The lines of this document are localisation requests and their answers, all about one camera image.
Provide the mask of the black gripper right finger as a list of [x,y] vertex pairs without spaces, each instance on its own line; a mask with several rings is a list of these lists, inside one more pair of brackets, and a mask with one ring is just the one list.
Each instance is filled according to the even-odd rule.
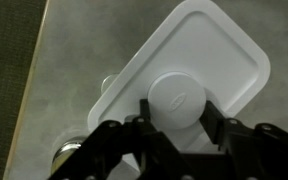
[[213,179],[288,180],[288,132],[270,124],[254,128],[225,117],[207,101],[200,122],[220,154],[208,155],[204,165]]

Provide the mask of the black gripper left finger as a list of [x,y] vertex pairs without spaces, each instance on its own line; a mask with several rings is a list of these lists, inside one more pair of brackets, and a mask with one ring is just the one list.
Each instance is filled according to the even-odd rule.
[[47,180],[107,180],[124,155],[135,157],[136,180],[182,180],[191,167],[166,135],[151,123],[147,99],[130,121],[102,122]]

